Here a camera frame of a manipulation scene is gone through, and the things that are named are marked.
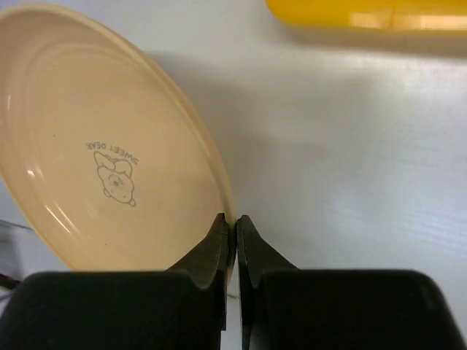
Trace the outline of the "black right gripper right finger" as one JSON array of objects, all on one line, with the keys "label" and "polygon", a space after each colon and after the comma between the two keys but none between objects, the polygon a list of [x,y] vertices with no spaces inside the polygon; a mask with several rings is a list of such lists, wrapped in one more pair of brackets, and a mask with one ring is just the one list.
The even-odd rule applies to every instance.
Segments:
[{"label": "black right gripper right finger", "polygon": [[236,223],[244,349],[464,349],[433,279],[412,270],[297,268]]}]

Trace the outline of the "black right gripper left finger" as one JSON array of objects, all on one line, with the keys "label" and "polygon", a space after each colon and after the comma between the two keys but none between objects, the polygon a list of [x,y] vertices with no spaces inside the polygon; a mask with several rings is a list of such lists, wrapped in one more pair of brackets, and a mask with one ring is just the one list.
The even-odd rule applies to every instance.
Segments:
[{"label": "black right gripper left finger", "polygon": [[218,349],[229,243],[218,214],[206,237],[166,271],[31,275],[1,315],[1,347]]}]

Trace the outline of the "orange plate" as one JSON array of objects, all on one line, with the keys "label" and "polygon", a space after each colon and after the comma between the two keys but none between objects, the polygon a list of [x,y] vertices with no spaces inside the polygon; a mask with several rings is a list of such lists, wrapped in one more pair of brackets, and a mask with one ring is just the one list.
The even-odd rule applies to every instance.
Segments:
[{"label": "orange plate", "polygon": [[207,127],[163,69],[71,9],[1,11],[1,177],[76,271],[173,266],[236,221]]}]

